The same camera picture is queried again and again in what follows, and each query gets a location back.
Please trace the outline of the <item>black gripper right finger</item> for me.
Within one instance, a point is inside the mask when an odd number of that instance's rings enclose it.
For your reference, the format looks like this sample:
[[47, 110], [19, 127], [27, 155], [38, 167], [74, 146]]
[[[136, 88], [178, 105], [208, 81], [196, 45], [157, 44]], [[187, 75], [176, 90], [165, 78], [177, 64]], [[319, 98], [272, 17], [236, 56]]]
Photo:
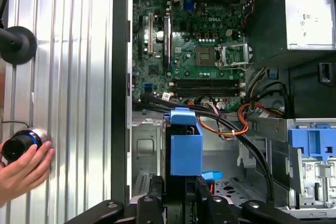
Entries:
[[200, 223], [302, 223], [260, 200], [249, 200], [239, 208], [223, 196], [212, 195], [201, 176], [197, 178], [197, 217]]

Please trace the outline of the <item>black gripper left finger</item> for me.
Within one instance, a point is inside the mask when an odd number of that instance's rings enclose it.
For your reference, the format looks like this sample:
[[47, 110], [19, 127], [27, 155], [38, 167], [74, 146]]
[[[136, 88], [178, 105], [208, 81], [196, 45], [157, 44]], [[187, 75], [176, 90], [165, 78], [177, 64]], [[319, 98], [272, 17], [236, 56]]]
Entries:
[[154, 176], [149, 194], [133, 197], [126, 206], [116, 200], [105, 200], [66, 223], [164, 223], [162, 195], [162, 177]]

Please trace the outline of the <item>person's bare hand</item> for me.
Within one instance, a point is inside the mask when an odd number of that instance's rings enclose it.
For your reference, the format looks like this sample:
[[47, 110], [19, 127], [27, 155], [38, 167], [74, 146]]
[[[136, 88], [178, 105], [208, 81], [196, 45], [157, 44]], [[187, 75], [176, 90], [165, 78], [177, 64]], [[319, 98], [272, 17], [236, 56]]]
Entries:
[[50, 173], [55, 150], [46, 141], [32, 145], [17, 161], [1, 162], [1, 206], [41, 185]]

